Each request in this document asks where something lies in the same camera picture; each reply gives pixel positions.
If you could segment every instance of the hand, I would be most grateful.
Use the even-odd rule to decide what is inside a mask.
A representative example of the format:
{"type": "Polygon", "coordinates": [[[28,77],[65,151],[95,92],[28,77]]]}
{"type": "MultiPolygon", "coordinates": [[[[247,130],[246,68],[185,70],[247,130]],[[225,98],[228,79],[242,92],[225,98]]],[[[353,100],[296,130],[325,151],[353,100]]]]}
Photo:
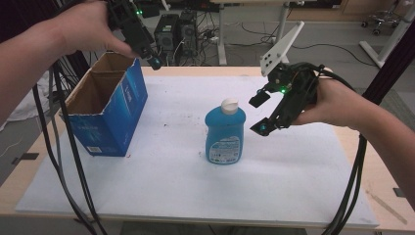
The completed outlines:
{"type": "Polygon", "coordinates": [[[131,47],[116,38],[108,27],[107,3],[88,1],[78,4],[51,20],[65,40],[65,54],[79,51],[112,50],[135,58],[131,47]]]}
{"type": "Polygon", "coordinates": [[[325,122],[358,129],[373,104],[335,79],[319,79],[317,103],[306,107],[293,124],[325,122]]]}

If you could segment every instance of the desk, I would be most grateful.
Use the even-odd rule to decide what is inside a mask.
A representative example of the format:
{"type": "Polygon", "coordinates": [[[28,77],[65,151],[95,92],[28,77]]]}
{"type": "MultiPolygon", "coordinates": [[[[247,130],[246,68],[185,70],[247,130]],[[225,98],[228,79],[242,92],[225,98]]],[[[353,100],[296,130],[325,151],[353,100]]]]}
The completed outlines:
{"type": "MultiPolygon", "coordinates": [[[[210,76],[258,76],[259,68],[163,68],[152,71],[143,68],[145,75],[206,75],[210,76]]],[[[352,161],[357,146],[357,133],[347,128],[335,128],[336,133],[346,150],[346,155],[352,161]]],[[[21,161],[7,181],[0,188],[0,215],[32,216],[30,212],[18,212],[16,204],[29,186],[31,179],[46,155],[46,150],[40,137],[29,150],[40,153],[36,161],[21,161]]],[[[415,231],[415,213],[404,199],[397,198],[392,191],[396,187],[386,167],[380,161],[376,152],[369,146],[363,174],[363,192],[366,192],[369,203],[380,226],[376,230],[415,231]]],[[[49,216],[71,216],[71,214],[39,214],[49,216]]],[[[103,215],[103,218],[114,219],[113,216],[103,215]]]]}
{"type": "Polygon", "coordinates": [[[226,53],[225,53],[225,42],[224,42],[224,22],[225,20],[225,3],[281,3],[281,7],[277,6],[265,6],[265,7],[230,7],[226,8],[226,12],[230,14],[235,14],[235,18],[231,18],[233,21],[244,21],[246,22],[265,22],[265,21],[275,21],[279,22],[277,29],[277,34],[274,40],[274,43],[278,42],[284,33],[284,27],[287,19],[288,10],[290,8],[289,2],[286,0],[210,0],[212,3],[220,4],[219,8],[219,40],[217,43],[217,54],[219,58],[219,65],[226,66],[226,53]],[[277,10],[281,8],[279,18],[277,10]],[[260,13],[257,15],[257,19],[253,19],[255,13],[260,13]]]}

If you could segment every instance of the dish soap bottle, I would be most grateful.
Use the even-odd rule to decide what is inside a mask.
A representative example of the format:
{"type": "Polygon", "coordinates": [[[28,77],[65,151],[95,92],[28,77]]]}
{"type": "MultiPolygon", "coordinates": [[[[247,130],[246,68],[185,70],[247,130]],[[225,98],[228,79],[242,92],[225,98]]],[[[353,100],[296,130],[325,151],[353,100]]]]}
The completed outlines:
{"type": "Polygon", "coordinates": [[[238,107],[235,98],[225,99],[221,106],[207,114],[206,155],[209,162],[230,165],[241,158],[246,119],[245,112],[238,107]]]}

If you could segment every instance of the black cable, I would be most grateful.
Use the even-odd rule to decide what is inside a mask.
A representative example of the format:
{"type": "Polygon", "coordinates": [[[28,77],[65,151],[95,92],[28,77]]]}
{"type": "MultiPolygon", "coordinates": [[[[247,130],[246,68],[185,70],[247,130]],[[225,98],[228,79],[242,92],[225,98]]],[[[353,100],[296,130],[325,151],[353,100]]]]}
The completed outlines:
{"type": "Polygon", "coordinates": [[[201,24],[202,24],[202,22],[205,20],[205,18],[207,17],[207,14],[208,13],[202,13],[202,14],[200,14],[200,15],[198,15],[198,17],[199,16],[201,16],[201,15],[204,15],[204,17],[199,21],[199,23],[198,23],[198,26],[197,27],[199,27],[201,24]]]}
{"type": "Polygon", "coordinates": [[[56,125],[55,116],[54,116],[54,105],[53,105],[53,70],[52,68],[49,69],[49,112],[51,113],[51,122],[53,126],[53,131],[55,133],[55,142],[56,142],[56,152],[58,156],[58,174],[59,178],[61,180],[62,188],[64,189],[65,194],[67,195],[67,198],[70,202],[70,205],[72,206],[72,209],[75,213],[79,213],[78,220],[82,223],[84,223],[88,227],[92,227],[92,224],[90,223],[88,216],[80,209],[80,207],[77,205],[76,201],[73,199],[72,195],[69,192],[67,182],[65,180],[64,175],[64,166],[62,163],[62,155],[61,155],[61,142],[59,139],[59,133],[58,133],[58,127],[56,125]]]}
{"type": "Polygon", "coordinates": [[[216,29],[216,26],[214,25],[213,17],[211,16],[211,12],[208,13],[210,15],[211,24],[213,25],[213,31],[216,29]]]}
{"type": "MultiPolygon", "coordinates": [[[[37,90],[37,84],[35,84],[32,88],[33,91],[33,97],[34,97],[34,101],[36,104],[36,108],[37,108],[37,112],[39,113],[39,119],[40,119],[40,124],[42,127],[42,132],[43,132],[43,137],[45,140],[45,144],[46,144],[46,150],[49,154],[49,158],[52,162],[53,167],[55,168],[55,171],[57,172],[59,179],[62,183],[62,178],[60,176],[60,167],[58,166],[56,159],[54,157],[53,151],[52,151],[52,146],[51,146],[51,142],[50,142],[50,138],[49,138],[49,133],[48,133],[48,129],[46,126],[46,119],[45,116],[43,115],[43,109],[42,109],[42,105],[40,103],[40,98],[39,98],[39,92],[37,90]]],[[[78,210],[78,207],[76,206],[76,204],[69,200],[70,206],[72,207],[74,213],[76,214],[76,216],[78,217],[78,219],[85,225],[85,227],[88,229],[88,231],[95,235],[97,234],[95,231],[95,228],[89,223],[89,221],[87,219],[85,219],[85,217],[82,215],[82,211],[78,210]]]]}
{"type": "Polygon", "coordinates": [[[59,95],[59,100],[61,103],[61,110],[62,110],[62,115],[67,127],[67,132],[68,132],[68,136],[69,136],[69,142],[70,142],[70,146],[72,148],[72,152],[73,152],[73,158],[76,164],[76,168],[79,174],[79,181],[81,183],[82,186],[82,191],[84,193],[84,197],[86,200],[86,203],[88,205],[89,210],[91,211],[92,216],[94,217],[95,221],[97,222],[98,226],[100,227],[101,231],[103,234],[107,234],[105,228],[102,226],[101,221],[99,216],[97,215],[96,211],[95,211],[95,207],[94,207],[94,203],[92,201],[92,197],[91,194],[89,192],[89,188],[88,188],[88,184],[86,182],[86,178],[85,178],[85,173],[83,171],[83,167],[82,167],[82,162],[80,160],[80,156],[77,150],[77,146],[76,146],[76,142],[74,139],[74,135],[71,129],[71,125],[70,125],[70,121],[69,121],[69,113],[67,110],[67,105],[65,103],[65,97],[64,97],[64,92],[62,90],[62,86],[60,83],[60,79],[59,79],[59,64],[55,63],[53,65],[54,68],[54,74],[55,74],[55,83],[58,89],[58,95],[59,95]]]}
{"type": "Polygon", "coordinates": [[[363,62],[363,61],[361,61],[361,60],[359,60],[352,52],[350,52],[349,50],[347,50],[346,48],[344,48],[344,47],[341,47],[341,46],[337,46],[337,45],[333,45],[333,44],[327,44],[327,43],[319,43],[319,44],[314,44],[314,45],[311,45],[311,46],[306,46],[306,47],[298,47],[298,46],[295,46],[295,45],[292,45],[292,47],[293,48],[296,48],[296,49],[301,49],[301,50],[303,50],[303,49],[308,49],[308,48],[311,48],[311,47],[316,47],[316,46],[331,46],[331,47],[336,47],[336,48],[340,48],[340,49],[342,49],[342,50],[345,50],[345,51],[347,51],[349,54],[351,54],[351,56],[356,60],[356,61],[358,61],[358,62],[360,62],[361,64],[363,64],[363,65],[366,65],[366,66],[371,66],[371,67],[376,67],[376,65],[373,65],[373,64],[369,64],[369,63],[366,63],[366,62],[363,62]]]}
{"type": "Polygon", "coordinates": [[[356,154],[356,161],[359,161],[359,163],[358,163],[359,164],[359,169],[358,169],[358,172],[357,172],[356,183],[355,183],[355,186],[354,186],[354,195],[353,195],[353,199],[350,203],[350,206],[348,207],[347,214],[345,215],[342,223],[339,224],[338,227],[336,228],[336,230],[334,231],[335,234],[339,234],[341,232],[341,230],[345,227],[346,222],[347,222],[348,218],[350,217],[354,206],[356,205],[357,198],[358,198],[358,195],[359,195],[359,189],[360,189],[362,173],[363,173],[363,164],[364,164],[366,146],[367,146],[366,138],[363,137],[362,135],[359,135],[359,147],[357,149],[358,152],[356,154]]]}
{"type": "Polygon", "coordinates": [[[246,29],[246,28],[244,27],[244,23],[241,23],[241,28],[242,28],[244,31],[246,31],[246,32],[250,32],[250,33],[253,33],[253,34],[260,34],[260,35],[266,35],[266,36],[273,36],[273,33],[267,33],[267,32],[257,32],[257,31],[251,31],[251,30],[248,30],[248,29],[246,29]]]}
{"type": "MultiPolygon", "coordinates": [[[[333,79],[341,82],[348,88],[354,91],[354,89],[351,87],[350,84],[348,84],[344,79],[342,79],[340,76],[324,69],[323,66],[317,67],[313,64],[305,63],[309,67],[311,67],[314,71],[320,71],[321,74],[327,75],[332,77],[333,79]]],[[[346,222],[348,218],[350,217],[354,206],[357,202],[359,190],[360,190],[360,184],[361,184],[361,177],[363,172],[363,163],[364,163],[364,157],[366,153],[366,146],[367,146],[367,140],[360,134],[359,135],[359,145],[357,148],[356,157],[353,163],[353,167],[351,169],[350,177],[347,183],[347,187],[345,190],[345,194],[342,198],[342,201],[339,205],[338,211],[336,212],[336,215],[334,216],[333,220],[330,222],[330,224],[327,226],[325,231],[322,233],[323,235],[338,235],[346,225],[346,222]],[[351,195],[351,190],[353,189],[354,185],[354,193],[351,199],[351,202],[347,208],[349,198],[351,195]]]]}
{"type": "Polygon", "coordinates": [[[208,228],[210,229],[211,233],[213,233],[213,235],[216,235],[216,232],[214,232],[213,228],[211,227],[210,224],[208,224],[208,228]]]}

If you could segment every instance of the cardboard box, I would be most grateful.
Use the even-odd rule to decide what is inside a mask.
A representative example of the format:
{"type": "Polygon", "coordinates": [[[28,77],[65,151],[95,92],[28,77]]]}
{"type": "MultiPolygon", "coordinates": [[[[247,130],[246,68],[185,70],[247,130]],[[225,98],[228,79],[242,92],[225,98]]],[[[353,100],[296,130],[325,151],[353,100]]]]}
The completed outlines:
{"type": "Polygon", "coordinates": [[[92,156],[124,157],[147,97],[140,62],[104,54],[67,98],[74,135],[92,156]]]}

